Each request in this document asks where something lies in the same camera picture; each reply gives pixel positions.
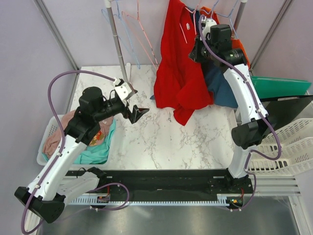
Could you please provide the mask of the red t shirt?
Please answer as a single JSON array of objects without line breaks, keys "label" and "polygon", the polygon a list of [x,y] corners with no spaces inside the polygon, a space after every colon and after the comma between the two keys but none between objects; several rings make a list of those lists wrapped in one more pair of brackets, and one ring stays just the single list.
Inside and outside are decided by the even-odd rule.
[{"label": "red t shirt", "polygon": [[195,37],[191,14],[185,4],[179,0],[169,1],[154,96],[156,107],[173,108],[174,118],[181,125],[188,122],[195,110],[214,103],[201,65],[188,57]]}]

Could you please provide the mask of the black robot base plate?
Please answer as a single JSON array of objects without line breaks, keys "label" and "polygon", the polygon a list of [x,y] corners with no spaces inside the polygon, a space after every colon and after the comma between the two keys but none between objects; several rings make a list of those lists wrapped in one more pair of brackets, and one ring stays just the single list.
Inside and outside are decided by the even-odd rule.
[{"label": "black robot base plate", "polygon": [[113,199],[217,199],[219,194],[251,194],[252,182],[248,176],[233,179],[226,169],[184,170],[103,170],[99,186],[122,183],[123,189],[110,186],[100,192],[109,192]]}]

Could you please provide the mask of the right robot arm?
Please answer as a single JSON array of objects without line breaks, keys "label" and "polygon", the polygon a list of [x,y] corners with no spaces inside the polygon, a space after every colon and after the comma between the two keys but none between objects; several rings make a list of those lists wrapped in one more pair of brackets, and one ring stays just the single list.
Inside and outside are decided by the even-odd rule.
[{"label": "right robot arm", "polygon": [[189,57],[198,63],[212,60],[221,69],[241,112],[241,125],[231,131],[235,151],[224,180],[225,189],[234,193],[247,178],[249,159],[257,145],[270,133],[278,136],[252,84],[244,51],[233,46],[230,26],[200,20],[199,33]]}]

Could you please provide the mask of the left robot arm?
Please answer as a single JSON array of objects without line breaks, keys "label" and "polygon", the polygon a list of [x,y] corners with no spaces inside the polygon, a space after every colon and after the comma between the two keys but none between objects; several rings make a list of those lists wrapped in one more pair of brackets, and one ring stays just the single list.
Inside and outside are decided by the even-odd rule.
[{"label": "left robot arm", "polygon": [[100,131],[100,122],[122,114],[131,123],[136,123],[146,108],[136,105],[129,109],[128,99],[136,90],[128,82],[114,87],[114,97],[105,99],[98,87],[89,87],[79,98],[79,107],[63,131],[65,135],[56,151],[39,175],[27,186],[18,187],[15,197],[42,220],[53,223],[62,214],[65,206],[80,195],[95,190],[103,192],[107,180],[100,169],[93,167],[82,176],[62,186],[61,181],[82,151]]}]

